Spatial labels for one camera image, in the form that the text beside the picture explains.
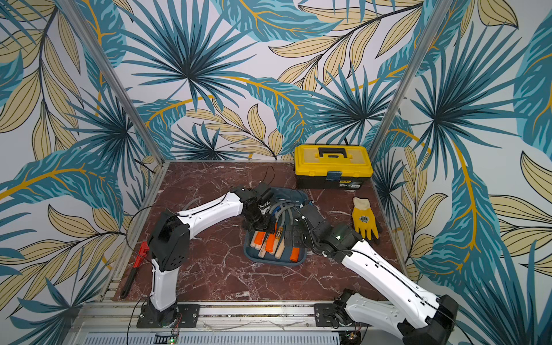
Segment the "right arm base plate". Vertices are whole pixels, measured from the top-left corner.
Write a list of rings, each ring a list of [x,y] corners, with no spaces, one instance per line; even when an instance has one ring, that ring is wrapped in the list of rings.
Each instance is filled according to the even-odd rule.
[[[315,303],[313,308],[317,327],[332,327],[333,329],[348,326],[372,327],[368,323],[353,321],[345,312],[344,307],[337,303]]]

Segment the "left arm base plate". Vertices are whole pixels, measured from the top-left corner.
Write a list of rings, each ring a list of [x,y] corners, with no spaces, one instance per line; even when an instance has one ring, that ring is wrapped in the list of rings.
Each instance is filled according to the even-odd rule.
[[[193,329],[197,325],[200,306],[197,304],[175,304],[165,311],[158,311],[146,303],[141,307],[137,321],[138,329]]]

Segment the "wooden sickle labelled handle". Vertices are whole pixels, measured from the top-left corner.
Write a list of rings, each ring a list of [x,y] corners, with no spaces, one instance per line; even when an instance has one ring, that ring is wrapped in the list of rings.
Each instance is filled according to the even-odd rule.
[[[301,247],[303,240],[299,208],[297,206],[279,206],[273,211],[273,216],[275,218],[273,253],[276,253],[282,242],[291,247]]]

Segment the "teal plastic tray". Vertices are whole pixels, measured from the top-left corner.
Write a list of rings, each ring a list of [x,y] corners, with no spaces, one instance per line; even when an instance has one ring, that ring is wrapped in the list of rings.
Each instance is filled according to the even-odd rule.
[[[243,222],[247,230],[244,254],[249,260],[262,264],[299,266],[307,256],[307,250],[301,247],[306,220],[300,209],[309,203],[308,196],[290,188],[272,188],[271,193],[262,218],[266,227],[258,230],[249,222]]]

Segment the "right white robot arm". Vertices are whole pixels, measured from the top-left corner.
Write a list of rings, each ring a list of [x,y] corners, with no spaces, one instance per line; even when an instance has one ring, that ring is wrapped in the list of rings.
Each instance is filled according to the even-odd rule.
[[[448,342],[459,308],[452,297],[438,297],[414,283],[349,224],[331,225],[313,204],[294,208],[293,214],[293,236],[300,246],[342,264],[385,297],[376,301],[344,290],[327,315],[333,325],[365,324],[396,336],[404,344]]]

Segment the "wooden handle sickle plain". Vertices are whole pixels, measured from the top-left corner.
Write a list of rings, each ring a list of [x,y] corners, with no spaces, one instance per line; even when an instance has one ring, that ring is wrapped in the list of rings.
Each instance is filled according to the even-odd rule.
[[[284,223],[284,235],[283,235],[283,238],[282,238],[282,241],[280,243],[280,246],[279,246],[279,251],[277,254],[281,254],[281,258],[284,254],[284,251],[286,249],[286,243],[288,244],[291,244],[290,243],[290,230],[291,230],[291,226],[290,226],[290,214],[286,213],[285,214],[285,223]]]

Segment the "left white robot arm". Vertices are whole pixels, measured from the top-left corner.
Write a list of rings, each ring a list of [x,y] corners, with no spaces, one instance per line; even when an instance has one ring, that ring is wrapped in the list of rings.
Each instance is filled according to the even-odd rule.
[[[188,260],[190,242],[202,231],[236,216],[249,224],[267,227],[270,221],[271,188],[260,183],[254,188],[238,187],[195,208],[165,211],[149,237],[152,255],[152,292],[148,305],[162,313],[176,306],[178,272]]]

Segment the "wooden sickle yellow label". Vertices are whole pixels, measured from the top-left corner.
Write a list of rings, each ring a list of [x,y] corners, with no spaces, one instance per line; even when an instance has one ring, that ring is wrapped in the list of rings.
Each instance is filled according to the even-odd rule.
[[[265,248],[265,247],[262,247],[261,250],[260,250],[260,252],[259,252],[258,257],[259,257],[260,259],[263,259],[264,256],[266,255],[266,252],[267,252],[267,251],[266,251],[266,248]]]

